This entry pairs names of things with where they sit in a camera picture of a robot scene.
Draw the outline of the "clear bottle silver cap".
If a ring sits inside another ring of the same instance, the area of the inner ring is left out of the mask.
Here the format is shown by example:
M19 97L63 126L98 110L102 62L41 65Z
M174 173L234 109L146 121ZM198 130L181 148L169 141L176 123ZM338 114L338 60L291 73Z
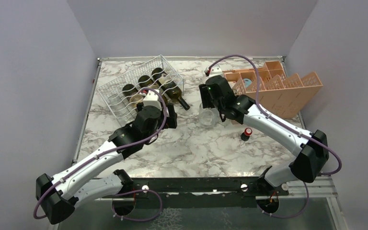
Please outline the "clear bottle silver cap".
M199 106L198 120L202 127L213 128L218 122L219 112L216 108L204 108L201 103Z

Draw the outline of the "green wine bottle front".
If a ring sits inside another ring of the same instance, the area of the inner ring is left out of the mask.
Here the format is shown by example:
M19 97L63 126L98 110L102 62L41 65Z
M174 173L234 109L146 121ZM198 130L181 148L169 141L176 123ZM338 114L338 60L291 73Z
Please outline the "green wine bottle front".
M155 68L151 77L170 99L177 101L185 110L190 109L190 105L183 98L182 90L162 68Z

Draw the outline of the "white wire wine rack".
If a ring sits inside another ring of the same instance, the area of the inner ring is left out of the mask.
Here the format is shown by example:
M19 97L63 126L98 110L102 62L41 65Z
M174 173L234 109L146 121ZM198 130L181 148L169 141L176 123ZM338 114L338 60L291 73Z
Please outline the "white wire wine rack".
M100 86L98 91L123 127L135 120L137 104L143 101L148 92L142 91L145 87L159 90L163 99L178 101L185 110L190 108L183 99L182 76L162 55Z

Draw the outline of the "green bottle silver neck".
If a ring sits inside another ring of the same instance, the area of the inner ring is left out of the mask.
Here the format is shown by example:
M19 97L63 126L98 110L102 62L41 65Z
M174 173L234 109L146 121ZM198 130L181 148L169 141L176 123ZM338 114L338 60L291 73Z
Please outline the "green bottle silver neck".
M163 100L168 103L168 99L167 97L163 94L163 90L160 88L160 86L154 82L154 80L148 76L148 75L143 75L138 79L138 83L139 86L141 88L151 88L151 89L155 89L155 90L159 90L159 93L161 94Z

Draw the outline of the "green bottle black neck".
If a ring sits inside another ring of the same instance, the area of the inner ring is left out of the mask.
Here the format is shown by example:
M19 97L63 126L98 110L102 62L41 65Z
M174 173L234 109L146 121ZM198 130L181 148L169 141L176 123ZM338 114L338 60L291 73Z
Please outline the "green bottle black neck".
M138 103L143 101L143 96L138 92L138 89L133 84L126 84L122 88L122 93L133 108L137 107Z

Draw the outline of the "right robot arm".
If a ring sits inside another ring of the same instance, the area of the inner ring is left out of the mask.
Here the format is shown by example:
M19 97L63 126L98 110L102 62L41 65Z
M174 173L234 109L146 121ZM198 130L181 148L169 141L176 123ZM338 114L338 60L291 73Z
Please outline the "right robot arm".
M257 188L263 195L269 195L276 187L290 181L301 180L312 183L329 159L326 135L317 130L312 133L298 128L260 107L246 95L235 95L225 78L210 77L199 85L202 106L216 108L222 121L237 121L257 129L274 139L295 158L284 165L267 168L258 178Z

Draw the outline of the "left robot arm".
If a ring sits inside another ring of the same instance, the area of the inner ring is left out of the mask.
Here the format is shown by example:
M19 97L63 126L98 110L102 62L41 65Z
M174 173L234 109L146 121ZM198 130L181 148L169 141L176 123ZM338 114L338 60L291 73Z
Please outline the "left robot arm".
M35 209L42 208L44 215L38 216L34 210L34 218L48 218L51 224L58 224L88 202L116 194L127 196L133 181L124 170L116 170L102 179L96 176L142 150L168 128L177 128L172 103L139 103L135 120L117 129L95 152L60 173L53 176L44 173L36 179Z

